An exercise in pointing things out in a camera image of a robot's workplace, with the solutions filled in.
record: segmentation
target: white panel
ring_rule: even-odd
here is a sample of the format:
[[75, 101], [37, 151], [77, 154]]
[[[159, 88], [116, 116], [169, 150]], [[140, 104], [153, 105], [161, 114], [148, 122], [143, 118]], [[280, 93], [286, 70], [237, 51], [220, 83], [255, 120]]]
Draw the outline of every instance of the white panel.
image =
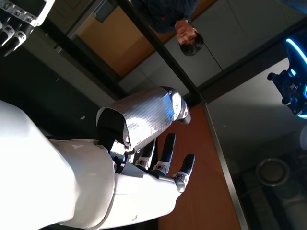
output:
[[244, 33], [226, 0], [218, 0], [193, 25], [223, 69], [248, 53]]
[[59, 55], [44, 39], [41, 39], [42, 34], [36, 33], [36, 31], [34, 30], [30, 38], [23, 44], [24, 48], [44, 62], [96, 105], [103, 107], [114, 102], [95, 82], [80, 72], [63, 56]]
[[291, 26], [295, 23], [297, 23], [299, 20], [303, 19], [304, 17], [306, 17], [305, 14], [299, 12], [299, 11], [296, 11], [296, 10], [293, 10], [292, 8], [290, 7], [287, 7], [283, 4], [280, 4], [280, 7], [283, 11], [283, 14], [284, 14], [284, 17], [287, 21], [287, 25], [288, 26]]
[[142, 62], [138, 68], [146, 76], [149, 76], [163, 64], [165, 64], [164, 60], [157, 52], [154, 52], [144, 62]]
[[118, 84], [124, 91], [130, 92], [145, 79], [146, 76], [139, 70], [139, 68], [136, 68]]
[[189, 92], [167, 64], [162, 65], [155, 72], [153, 72], [149, 76], [149, 79], [157, 86], [168, 86], [175, 88], [181, 95], [185, 95]]
[[181, 52], [176, 37], [165, 46], [196, 86], [221, 71], [206, 47], [203, 47], [196, 55], [188, 57]]
[[140, 91], [143, 91], [143, 90], [148, 90], [148, 89], [153, 88], [154, 86], [155, 85], [151, 82], [151, 80], [146, 78], [140, 84], [135, 86], [129, 93], [133, 94], [133, 93], [140, 92]]
[[276, 0], [228, 0], [253, 49], [287, 28]]

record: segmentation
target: dark shirt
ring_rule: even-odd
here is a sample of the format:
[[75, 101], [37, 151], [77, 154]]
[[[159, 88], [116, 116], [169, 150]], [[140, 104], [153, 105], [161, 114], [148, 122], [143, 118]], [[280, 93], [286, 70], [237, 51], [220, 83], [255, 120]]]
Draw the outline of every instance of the dark shirt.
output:
[[176, 21], [191, 20], [198, 0], [131, 0], [148, 25], [158, 33], [175, 30]]

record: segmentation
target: black fingertip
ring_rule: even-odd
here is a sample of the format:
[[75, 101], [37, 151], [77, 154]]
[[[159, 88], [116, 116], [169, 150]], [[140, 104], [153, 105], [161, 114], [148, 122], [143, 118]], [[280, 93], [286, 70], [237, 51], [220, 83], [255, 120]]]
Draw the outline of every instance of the black fingertip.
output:
[[151, 157], [153, 153], [155, 141], [153, 140], [148, 145], [146, 145], [143, 149], [142, 157]]
[[190, 175], [192, 169], [193, 169], [193, 165], [195, 162], [195, 155], [194, 154], [188, 154], [183, 161], [182, 167], [179, 170], [180, 172], [184, 172], [188, 175]]
[[176, 134], [169, 133], [164, 142], [163, 153], [161, 156], [161, 162], [170, 162], [174, 152], [174, 146], [176, 141]]

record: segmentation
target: wooden table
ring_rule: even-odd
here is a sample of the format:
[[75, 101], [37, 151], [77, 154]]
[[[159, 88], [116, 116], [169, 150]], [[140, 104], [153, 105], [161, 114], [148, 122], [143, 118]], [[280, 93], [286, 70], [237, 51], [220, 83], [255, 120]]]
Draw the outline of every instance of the wooden table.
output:
[[225, 164], [222, 169], [220, 160], [224, 157], [218, 155], [211, 121], [208, 123], [202, 104], [191, 109], [191, 118], [189, 125], [173, 123], [158, 138], [158, 154], [161, 155], [167, 134], [174, 132], [177, 135], [171, 176], [180, 169], [187, 154], [196, 156], [189, 184], [178, 198], [174, 211], [159, 218], [159, 230], [248, 229], [236, 193], [230, 195], [234, 187]]

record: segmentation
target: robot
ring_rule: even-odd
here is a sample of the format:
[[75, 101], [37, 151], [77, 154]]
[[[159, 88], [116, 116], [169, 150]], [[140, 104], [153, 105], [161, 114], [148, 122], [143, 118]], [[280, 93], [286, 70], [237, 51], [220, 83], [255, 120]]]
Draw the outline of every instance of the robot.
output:
[[288, 70], [280, 74], [270, 73], [268, 80], [273, 81], [280, 94], [282, 103], [300, 118], [307, 118], [307, 32], [286, 39], [286, 50], [290, 62]]
[[188, 185], [195, 156], [188, 154], [178, 173], [167, 176], [176, 140], [171, 133], [149, 170], [154, 141], [172, 122], [190, 119], [175, 89], [156, 87], [101, 108], [98, 140], [55, 140], [0, 101], [1, 229], [54, 223], [107, 229], [167, 215]]
[[0, 0], [0, 56], [24, 43], [46, 19], [55, 0]]

